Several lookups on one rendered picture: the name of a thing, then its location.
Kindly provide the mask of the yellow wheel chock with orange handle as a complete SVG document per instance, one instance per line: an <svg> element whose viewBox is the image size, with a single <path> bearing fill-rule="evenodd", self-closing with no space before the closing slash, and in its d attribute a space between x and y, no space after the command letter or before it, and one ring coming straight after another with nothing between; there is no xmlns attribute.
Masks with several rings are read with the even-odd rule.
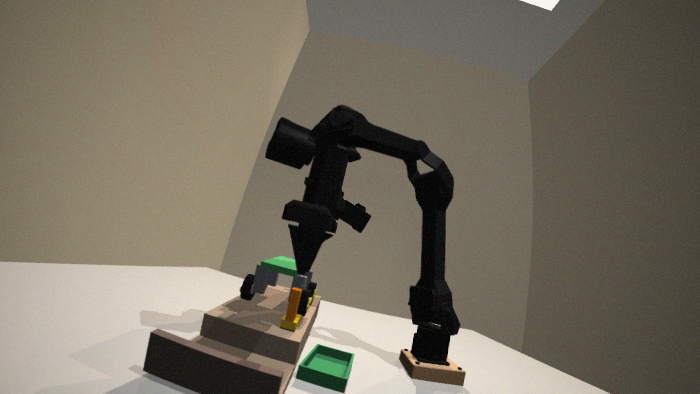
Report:
<svg viewBox="0 0 700 394"><path fill-rule="evenodd" d="M287 313L282 317L280 328L293 331L297 329L299 322L302 320L302 315L298 315L298 304L301 297L302 289L292 288L291 297L287 307Z"/></svg>

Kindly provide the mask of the brown wooden ramp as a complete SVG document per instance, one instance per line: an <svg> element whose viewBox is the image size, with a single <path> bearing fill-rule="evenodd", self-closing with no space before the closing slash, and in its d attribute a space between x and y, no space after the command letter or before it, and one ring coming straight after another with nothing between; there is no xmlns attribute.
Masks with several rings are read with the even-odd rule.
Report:
<svg viewBox="0 0 700 394"><path fill-rule="evenodd" d="M143 371L201 394L284 394L318 315L315 295L295 332L280 328L290 288L267 286L203 316L193 340L151 331Z"/></svg>

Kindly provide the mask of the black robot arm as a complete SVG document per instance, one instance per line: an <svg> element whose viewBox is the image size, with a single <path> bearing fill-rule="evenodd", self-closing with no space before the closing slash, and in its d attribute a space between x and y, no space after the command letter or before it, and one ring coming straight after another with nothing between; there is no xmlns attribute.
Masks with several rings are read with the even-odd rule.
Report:
<svg viewBox="0 0 700 394"><path fill-rule="evenodd" d="M387 154L406 164L423 211L421 273L417 284L410 287L408 302L412 324L418 325L410 353L419 362L450 366L446 361L450 336L457 335L461 324L444 273L446 209L454 186L445 161L425 142L376 126L343 105L332 108L312 130L281 117L265 158L298 169L309 165L313 158L309 173L328 174L344 181L347 163L361 159L355 147ZM418 160L434 171L420 174ZM328 210L335 220L341 219L362 233L371 215L360 203L353 205L345 200L341 191L334 193Z"/></svg>

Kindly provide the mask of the green wheeled trolley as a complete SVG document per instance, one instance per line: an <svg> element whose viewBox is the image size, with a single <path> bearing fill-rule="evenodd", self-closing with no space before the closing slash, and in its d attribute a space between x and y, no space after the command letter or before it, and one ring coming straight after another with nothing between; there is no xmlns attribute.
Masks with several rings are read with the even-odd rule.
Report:
<svg viewBox="0 0 700 394"><path fill-rule="evenodd" d="M296 271L295 260L292 260L285 256L275 257L269 260L262 261L261 264L257 264L255 275L248 274L243 280L243 284L240 287L241 299L250 301L254 296L255 292L260 294L265 294L266 287L276 286L278 281L279 273L294 276L291 289L298 288L302 289L301 297L298 304L298 315L305 316L309 305L312 305L313 298L316 295L316 283L312 283L313 271L308 271L304 276L298 275Z"/></svg>

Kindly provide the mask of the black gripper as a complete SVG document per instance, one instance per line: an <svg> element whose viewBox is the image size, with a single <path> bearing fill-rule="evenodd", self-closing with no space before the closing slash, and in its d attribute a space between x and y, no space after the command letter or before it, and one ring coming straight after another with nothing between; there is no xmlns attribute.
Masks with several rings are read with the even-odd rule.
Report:
<svg viewBox="0 0 700 394"><path fill-rule="evenodd" d="M335 192L342 189L343 181L337 177L312 172L305 177L306 185L302 201L292 200L284 207L282 218L299 223L288 224L292 240L296 271L304 276L310 271L322 243L336 234L337 222L328 210Z"/></svg>

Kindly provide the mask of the green tray floor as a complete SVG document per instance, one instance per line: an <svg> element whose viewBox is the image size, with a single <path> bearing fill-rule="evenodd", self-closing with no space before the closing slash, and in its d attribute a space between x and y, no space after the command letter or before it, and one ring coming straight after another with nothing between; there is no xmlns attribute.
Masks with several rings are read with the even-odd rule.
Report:
<svg viewBox="0 0 700 394"><path fill-rule="evenodd" d="M350 362L338 360L333 357L317 353L306 367L318 369L326 373L335 374L345 378L349 363Z"/></svg>

